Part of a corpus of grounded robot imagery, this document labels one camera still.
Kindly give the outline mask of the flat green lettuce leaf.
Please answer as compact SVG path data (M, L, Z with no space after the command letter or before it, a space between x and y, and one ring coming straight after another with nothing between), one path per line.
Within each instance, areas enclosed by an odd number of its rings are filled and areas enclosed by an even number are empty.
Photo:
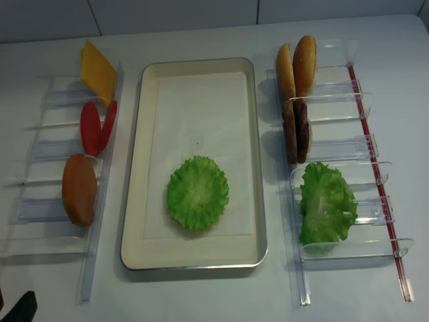
M229 184L217 163L206 156L185 160L170 175L169 216L190 231L214 225L229 204Z

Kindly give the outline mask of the left brown meat patty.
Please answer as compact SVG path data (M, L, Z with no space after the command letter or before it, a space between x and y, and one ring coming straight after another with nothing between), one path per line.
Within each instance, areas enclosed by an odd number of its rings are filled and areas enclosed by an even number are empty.
M287 145L288 162L297 163L297 141L294 109L291 101L285 101L282 107L282 121Z

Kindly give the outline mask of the brown meat patty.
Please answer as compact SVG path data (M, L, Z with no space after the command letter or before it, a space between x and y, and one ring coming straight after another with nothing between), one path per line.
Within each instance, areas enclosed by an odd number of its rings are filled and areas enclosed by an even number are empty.
M288 162L297 163L297 141L294 109L291 101L285 101L282 107L282 121L287 145Z
M307 104L303 99L293 102L296 126L297 161L302 164L306 161L310 145L310 127L308 121Z

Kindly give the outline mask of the right brown meat patty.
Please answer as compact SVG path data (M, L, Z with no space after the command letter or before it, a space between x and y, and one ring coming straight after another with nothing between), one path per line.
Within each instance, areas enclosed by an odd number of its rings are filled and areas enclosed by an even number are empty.
M308 121L307 104L303 99L293 102L296 126L297 161L302 164L306 161L310 145L310 127Z

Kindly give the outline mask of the right red tomato slice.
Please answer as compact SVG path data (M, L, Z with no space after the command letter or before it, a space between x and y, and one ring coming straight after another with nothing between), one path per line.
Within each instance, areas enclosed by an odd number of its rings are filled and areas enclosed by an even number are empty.
M99 151L102 152L109 143L113 126L115 124L115 119L117 116L117 101L112 100L107 109L107 114L101 128L100 141L99 141Z

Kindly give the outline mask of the upright green lettuce leaf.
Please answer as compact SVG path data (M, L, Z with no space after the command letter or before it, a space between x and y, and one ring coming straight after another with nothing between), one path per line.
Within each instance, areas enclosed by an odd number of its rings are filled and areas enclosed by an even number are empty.
M358 214L355 196L341 172L321 162L313 162L306 166L302 178L301 243L346 240Z

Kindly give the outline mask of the orange-brown bread slice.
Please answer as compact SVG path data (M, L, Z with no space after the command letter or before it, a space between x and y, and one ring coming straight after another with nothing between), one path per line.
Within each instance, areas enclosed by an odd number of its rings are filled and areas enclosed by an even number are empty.
M62 176L62 204L71 223L89 227L95 217L97 178L90 160L74 154L66 162Z

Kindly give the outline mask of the orange cheese slice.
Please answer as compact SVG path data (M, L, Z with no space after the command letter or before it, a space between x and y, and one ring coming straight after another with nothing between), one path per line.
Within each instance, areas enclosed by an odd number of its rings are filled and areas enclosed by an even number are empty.
M86 39L80 54L80 79L106 108L113 99L116 77L113 65Z

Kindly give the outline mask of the cream metal serving tray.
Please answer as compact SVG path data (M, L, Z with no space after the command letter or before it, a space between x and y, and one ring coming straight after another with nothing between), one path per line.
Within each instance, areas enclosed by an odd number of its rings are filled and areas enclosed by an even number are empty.
M203 231L211 228L211 225L195 232L187 229L191 233L190 237L144 238L149 168L160 80L172 76L227 72L244 72L247 78L254 201L253 229L251 233L243 235L203 236ZM141 77L132 162L129 171L129 186L121 241L123 265L130 270L252 268L257 266L267 253L259 151L255 74L250 60L246 58L221 58L162 62L147 66Z

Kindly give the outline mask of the left bun half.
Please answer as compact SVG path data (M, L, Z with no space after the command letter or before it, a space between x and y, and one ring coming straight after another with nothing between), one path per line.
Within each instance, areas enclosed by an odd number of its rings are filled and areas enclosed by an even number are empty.
M284 100L296 96L296 86L294 81L294 71L290 56L290 47L288 43L283 44L278 50L275 60L277 72L278 87Z

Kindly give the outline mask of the right clear acrylic rack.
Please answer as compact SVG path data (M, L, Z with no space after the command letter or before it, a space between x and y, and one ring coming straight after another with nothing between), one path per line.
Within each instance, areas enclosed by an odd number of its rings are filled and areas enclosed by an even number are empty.
M379 157L375 136L365 135L357 109L357 94L353 91L347 63L355 71L357 43L354 39L316 40L316 72L310 92L305 97L284 100L277 80L274 51L273 67L266 72L265 94L269 102L267 112L270 128L262 137L263 147L271 158L271 182L278 185L284 241L286 268L294 300L299 305L309 305L310 284L308 275L316 270L359 269L393 264L395 258L382 206L392 211L386 182L391 174L391 163ZM368 118L373 105L373 95L364 91L364 112ZM306 161L302 164L288 162L287 145L282 121L285 101L303 99L307 104L310 127L310 145ZM380 197L370 158L380 163L382 182L387 197ZM302 215L300 186L309 163L321 162L341 172L357 203L357 219L348 232L348 238L336 243L302 244L300 233ZM413 239L400 237L400 254L404 256L413 245Z

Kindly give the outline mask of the right sesame bun half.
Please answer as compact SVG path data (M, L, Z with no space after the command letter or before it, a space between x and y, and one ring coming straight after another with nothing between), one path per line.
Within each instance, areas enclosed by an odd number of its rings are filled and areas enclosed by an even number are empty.
M305 97L310 92L316 72L316 40L303 36L294 51L292 61L296 96Z

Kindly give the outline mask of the left clear acrylic rack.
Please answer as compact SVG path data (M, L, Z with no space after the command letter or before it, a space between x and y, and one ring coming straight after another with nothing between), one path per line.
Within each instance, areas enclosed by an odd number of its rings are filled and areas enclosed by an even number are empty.
M83 105L93 102L105 115L98 98L82 85L79 70L78 64L57 71L49 67L39 77L47 87L36 116L23 128L29 143L3 184L13 194L10 211L1 220L1 257L82 257L78 303L83 304L93 288L114 142L90 158L98 184L95 219L90 227L78 227L62 205L62 175L67 159L84 153L79 129Z

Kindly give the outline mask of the black object at corner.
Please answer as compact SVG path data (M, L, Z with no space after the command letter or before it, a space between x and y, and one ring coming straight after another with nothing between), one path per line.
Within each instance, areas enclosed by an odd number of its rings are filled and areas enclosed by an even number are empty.
M32 322L38 303L34 291L27 291L13 306L13 308L1 319L1 322Z

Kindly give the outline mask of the red rail strip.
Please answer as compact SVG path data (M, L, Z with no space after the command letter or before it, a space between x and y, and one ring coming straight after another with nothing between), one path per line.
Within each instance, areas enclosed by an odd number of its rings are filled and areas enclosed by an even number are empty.
M354 83L353 91L358 96L356 98L356 103L357 103L357 109L359 111L359 115L360 115L360 119L361 119L361 125L363 128L363 133L365 135L370 135L371 133L370 133L369 126L367 123L367 116L365 115L365 112L364 112L363 99L361 98L361 96L363 94L361 93L361 88L360 88L358 79L355 75L355 71L354 71L352 62L347 63L347 69L349 72L350 79ZM380 163L377 161L376 156L372 156L370 158L370 161L372 163L372 169L373 169L375 181L377 184L377 190L378 190L379 196L380 197L387 197L387 195L385 193L384 184L382 182L381 171L380 171L380 167L379 167ZM399 282L400 282L400 287L402 290L402 295L403 295L404 301L406 303L412 303L412 302L414 302L414 294L412 292L412 287L410 285L410 281L408 280L408 277L406 276L406 270L405 270L405 267L404 267L404 264L402 261L403 255L400 254L401 253L400 252L400 241L397 238L397 235L395 233L392 211L389 210L389 208L387 206L382 206L382 209L383 209L383 214L384 214L384 217L386 220L387 231L389 234L389 242L391 244L391 248L393 251L394 258L395 258L395 265L397 268L397 273L398 273L398 278L399 278Z

